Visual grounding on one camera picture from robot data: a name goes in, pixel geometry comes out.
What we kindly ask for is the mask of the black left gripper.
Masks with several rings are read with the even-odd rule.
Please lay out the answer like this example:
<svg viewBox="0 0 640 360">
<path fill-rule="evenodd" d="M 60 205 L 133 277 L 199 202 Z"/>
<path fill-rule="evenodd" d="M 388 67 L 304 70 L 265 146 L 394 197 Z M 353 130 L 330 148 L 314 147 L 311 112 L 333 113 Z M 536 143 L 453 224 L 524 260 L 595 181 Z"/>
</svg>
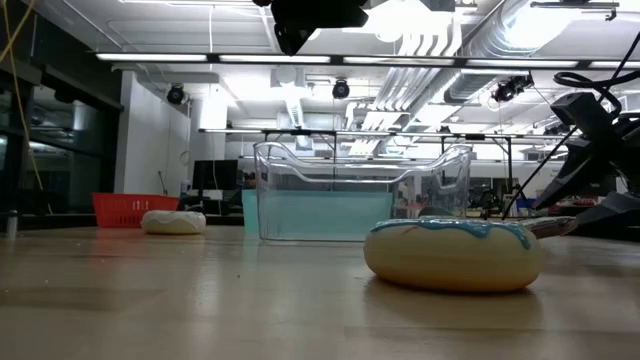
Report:
<svg viewBox="0 0 640 360">
<path fill-rule="evenodd" d="M 318 28 L 363 27 L 369 15 L 366 0 L 252 0 L 268 7 L 276 22 L 274 33 L 280 50 L 295 56 Z"/>
</svg>

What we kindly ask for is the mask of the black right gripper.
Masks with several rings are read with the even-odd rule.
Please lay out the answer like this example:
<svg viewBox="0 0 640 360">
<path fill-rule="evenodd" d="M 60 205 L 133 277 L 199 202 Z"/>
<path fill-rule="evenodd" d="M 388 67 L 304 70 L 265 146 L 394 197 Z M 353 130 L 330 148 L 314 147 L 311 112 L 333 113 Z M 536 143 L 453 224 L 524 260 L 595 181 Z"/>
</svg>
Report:
<svg viewBox="0 0 640 360">
<path fill-rule="evenodd" d="M 589 92 L 565 95 L 551 105 L 563 122 L 578 127 L 583 137 L 569 140 L 568 157 L 556 177 L 535 201 L 540 210 L 575 195 L 614 172 L 640 193 L 640 121 L 621 126 Z M 610 193 L 599 205 L 576 216 L 577 236 L 640 238 L 640 197 Z"/>
</svg>

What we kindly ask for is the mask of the blue frosted toy donut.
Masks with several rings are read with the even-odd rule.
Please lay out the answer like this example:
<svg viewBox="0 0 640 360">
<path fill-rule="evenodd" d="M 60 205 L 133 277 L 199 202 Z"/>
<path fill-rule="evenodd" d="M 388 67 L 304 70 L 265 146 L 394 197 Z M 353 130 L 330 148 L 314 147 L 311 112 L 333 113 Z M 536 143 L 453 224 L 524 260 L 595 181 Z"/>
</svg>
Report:
<svg viewBox="0 0 640 360">
<path fill-rule="evenodd" d="M 383 280 L 448 292 L 520 290 L 544 266 L 539 240 L 523 225 L 447 217 L 380 222 L 367 234 L 363 254 Z"/>
</svg>

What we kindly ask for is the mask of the white frosted toy donut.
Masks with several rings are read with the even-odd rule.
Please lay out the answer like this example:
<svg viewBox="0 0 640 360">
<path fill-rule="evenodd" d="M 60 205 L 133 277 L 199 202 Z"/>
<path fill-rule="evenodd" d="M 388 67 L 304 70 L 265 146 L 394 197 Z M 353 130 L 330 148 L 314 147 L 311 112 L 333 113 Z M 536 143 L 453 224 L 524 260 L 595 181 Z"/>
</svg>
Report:
<svg viewBox="0 0 640 360">
<path fill-rule="evenodd" d="M 152 210 L 140 224 L 148 234 L 195 235 L 205 231 L 206 217 L 199 212 Z"/>
</svg>

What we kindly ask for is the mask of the clear plastic bin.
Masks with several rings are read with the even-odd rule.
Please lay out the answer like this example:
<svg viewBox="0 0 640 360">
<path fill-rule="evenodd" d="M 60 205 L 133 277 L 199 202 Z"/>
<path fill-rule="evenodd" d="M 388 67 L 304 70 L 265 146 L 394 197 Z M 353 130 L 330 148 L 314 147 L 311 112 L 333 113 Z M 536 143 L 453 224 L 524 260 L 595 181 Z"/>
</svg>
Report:
<svg viewBox="0 0 640 360">
<path fill-rule="evenodd" d="M 449 147 L 435 160 L 401 163 L 311 162 L 279 142 L 254 146 L 255 191 L 383 192 L 393 196 L 390 219 L 415 219 L 425 206 L 465 216 L 471 150 Z"/>
</svg>

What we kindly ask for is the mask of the black computer monitor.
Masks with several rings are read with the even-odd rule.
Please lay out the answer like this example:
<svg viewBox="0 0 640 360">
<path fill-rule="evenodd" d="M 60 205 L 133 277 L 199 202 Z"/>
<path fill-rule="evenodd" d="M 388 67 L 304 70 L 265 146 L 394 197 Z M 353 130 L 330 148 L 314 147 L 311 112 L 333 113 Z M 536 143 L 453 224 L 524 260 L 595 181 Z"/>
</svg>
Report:
<svg viewBox="0 0 640 360">
<path fill-rule="evenodd" d="M 198 160 L 194 162 L 193 188 L 234 190 L 237 186 L 237 160 Z"/>
</svg>

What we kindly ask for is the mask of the teal plastic bin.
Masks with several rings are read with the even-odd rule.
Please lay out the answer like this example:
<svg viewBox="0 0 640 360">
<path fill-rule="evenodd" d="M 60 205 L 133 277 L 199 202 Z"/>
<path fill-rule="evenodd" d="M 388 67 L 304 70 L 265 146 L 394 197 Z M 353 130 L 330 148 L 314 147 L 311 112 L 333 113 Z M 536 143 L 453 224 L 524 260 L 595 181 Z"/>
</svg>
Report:
<svg viewBox="0 0 640 360">
<path fill-rule="evenodd" d="M 393 196 L 383 192 L 242 192 L 245 232 L 272 241 L 361 242 L 391 218 L 392 204 Z"/>
</svg>

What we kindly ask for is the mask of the red plastic basket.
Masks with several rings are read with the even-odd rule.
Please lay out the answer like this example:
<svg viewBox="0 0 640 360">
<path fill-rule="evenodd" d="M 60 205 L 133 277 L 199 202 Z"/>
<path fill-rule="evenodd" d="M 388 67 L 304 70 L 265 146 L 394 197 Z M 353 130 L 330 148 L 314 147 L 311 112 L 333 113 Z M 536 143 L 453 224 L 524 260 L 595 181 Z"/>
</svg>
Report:
<svg viewBox="0 0 640 360">
<path fill-rule="evenodd" d="M 175 211 L 179 198 L 166 195 L 93 193 L 93 208 L 100 228 L 140 228 L 152 210 Z"/>
</svg>

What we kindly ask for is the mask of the silver ventilation duct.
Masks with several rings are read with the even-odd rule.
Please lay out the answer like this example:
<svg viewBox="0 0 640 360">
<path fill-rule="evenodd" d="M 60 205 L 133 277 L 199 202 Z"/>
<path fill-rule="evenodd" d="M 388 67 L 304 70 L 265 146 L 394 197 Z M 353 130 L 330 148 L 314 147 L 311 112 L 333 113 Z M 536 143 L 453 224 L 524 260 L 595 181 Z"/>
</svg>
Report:
<svg viewBox="0 0 640 360">
<path fill-rule="evenodd" d="M 505 0 L 482 25 L 464 42 L 461 55 L 465 57 L 531 57 L 556 38 L 563 28 L 554 29 L 547 23 L 548 13 L 532 8 L 534 0 Z M 443 100 L 449 104 L 468 102 L 497 75 L 472 74 L 457 70 L 453 82 L 444 90 Z"/>
</svg>

